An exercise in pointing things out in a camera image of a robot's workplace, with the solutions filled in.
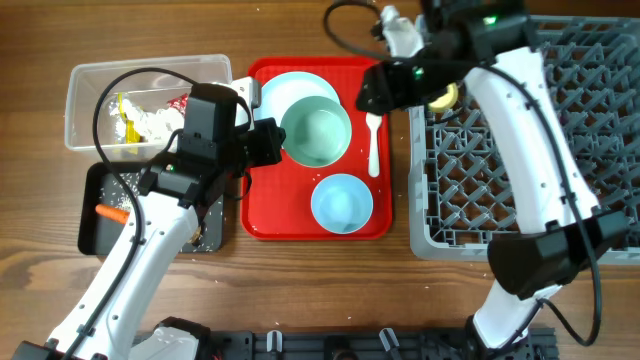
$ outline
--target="spoon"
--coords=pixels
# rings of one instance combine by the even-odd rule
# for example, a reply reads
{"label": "spoon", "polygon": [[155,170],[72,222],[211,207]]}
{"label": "spoon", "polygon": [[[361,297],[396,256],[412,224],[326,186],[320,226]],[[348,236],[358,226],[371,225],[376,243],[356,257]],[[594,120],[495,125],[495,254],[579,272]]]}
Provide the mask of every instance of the spoon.
{"label": "spoon", "polygon": [[367,113],[367,126],[371,130],[371,143],[369,145],[369,176],[380,175],[380,159],[378,156],[378,129],[382,124],[382,116]]}

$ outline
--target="dish rack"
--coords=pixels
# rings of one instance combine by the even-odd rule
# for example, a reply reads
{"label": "dish rack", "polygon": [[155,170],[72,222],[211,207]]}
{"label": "dish rack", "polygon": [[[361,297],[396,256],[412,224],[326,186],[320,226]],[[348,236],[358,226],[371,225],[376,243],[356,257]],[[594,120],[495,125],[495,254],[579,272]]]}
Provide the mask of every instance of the dish rack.
{"label": "dish rack", "polygon": [[[604,264],[640,264],[640,20],[533,16],[549,91],[578,168],[600,204],[631,231]],[[518,232],[505,168],[470,97],[462,116],[427,126],[408,111],[412,251],[432,260],[486,261],[487,244]]]}

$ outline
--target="orange carrot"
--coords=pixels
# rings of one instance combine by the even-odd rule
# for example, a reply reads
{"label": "orange carrot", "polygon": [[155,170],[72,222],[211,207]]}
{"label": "orange carrot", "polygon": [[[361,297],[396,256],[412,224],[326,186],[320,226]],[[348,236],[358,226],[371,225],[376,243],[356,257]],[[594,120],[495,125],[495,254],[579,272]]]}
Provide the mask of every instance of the orange carrot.
{"label": "orange carrot", "polygon": [[126,224],[127,219],[129,219],[128,211],[120,210],[108,205],[96,205],[96,212],[98,213],[98,215],[104,216],[107,219],[113,220],[123,225]]}

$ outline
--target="wooden surface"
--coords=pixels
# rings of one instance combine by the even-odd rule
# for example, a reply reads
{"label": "wooden surface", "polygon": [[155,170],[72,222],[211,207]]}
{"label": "wooden surface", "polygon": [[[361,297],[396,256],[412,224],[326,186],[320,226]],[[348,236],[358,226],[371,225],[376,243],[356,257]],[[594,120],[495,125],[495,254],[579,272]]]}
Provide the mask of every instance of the wooden surface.
{"label": "wooden surface", "polygon": [[[10,358],[21,340],[43,343],[101,264],[76,247],[84,177],[92,161],[63,144],[66,91],[75,65],[222,53],[231,59],[234,77],[241,77],[264,56],[345,54],[321,30],[328,1],[100,3],[5,0],[6,7],[0,5],[2,359]],[[396,4],[404,15],[418,12],[417,1]],[[539,0],[531,6],[537,14],[640,17],[640,6],[632,1]],[[369,15],[354,12],[336,20],[352,39],[371,44]],[[486,264],[420,261],[412,254],[408,135],[406,114],[394,113],[395,218],[386,236],[357,243],[261,243],[244,233],[238,208],[227,204],[232,225],[225,234],[231,240],[217,254],[179,256],[141,328],[170,315],[218,330],[461,326],[482,305],[492,277]],[[558,329],[564,359],[640,357],[640,267],[603,266],[602,277],[600,339],[582,349]],[[589,276],[581,275],[555,301],[586,334]],[[560,326],[548,310],[536,323]]]}

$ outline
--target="red tray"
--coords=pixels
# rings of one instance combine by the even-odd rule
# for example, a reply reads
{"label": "red tray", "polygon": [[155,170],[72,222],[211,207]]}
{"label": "red tray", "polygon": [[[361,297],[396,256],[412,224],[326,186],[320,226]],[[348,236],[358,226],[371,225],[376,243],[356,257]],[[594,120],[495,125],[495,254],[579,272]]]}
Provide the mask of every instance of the red tray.
{"label": "red tray", "polygon": [[[369,128],[365,113],[356,109],[356,97],[364,71],[373,64],[359,57],[273,57],[256,61],[252,76],[266,84],[289,71],[306,71],[327,80],[351,118],[352,139],[347,152],[334,164],[314,169],[294,162],[282,151],[282,162],[251,169],[253,183],[242,200],[242,226],[259,240],[372,240],[389,230],[393,218],[387,116],[378,130],[380,175],[367,171]],[[324,230],[311,213],[311,194],[318,183],[333,174],[351,174],[364,181],[373,195],[369,222],[352,234],[337,235]]]}

